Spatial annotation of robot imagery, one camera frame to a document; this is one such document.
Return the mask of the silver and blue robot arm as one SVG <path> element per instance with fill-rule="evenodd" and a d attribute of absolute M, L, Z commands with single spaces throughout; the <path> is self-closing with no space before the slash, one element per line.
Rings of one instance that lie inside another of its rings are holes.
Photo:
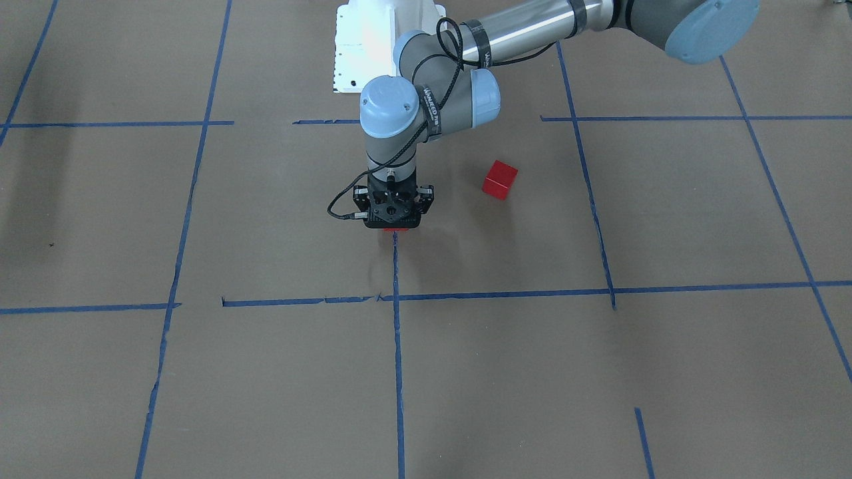
<path fill-rule="evenodd" d="M 417 181 L 417 146 L 498 117 L 494 67 L 612 28 L 700 65 L 736 45 L 759 9 L 757 1 L 527 1 L 463 23 L 438 19 L 432 33 L 407 31 L 393 46 L 395 73 L 360 92 L 367 167 L 345 188 L 356 209 L 335 218 L 374 230 L 416 228 L 435 199 L 432 185 Z"/>

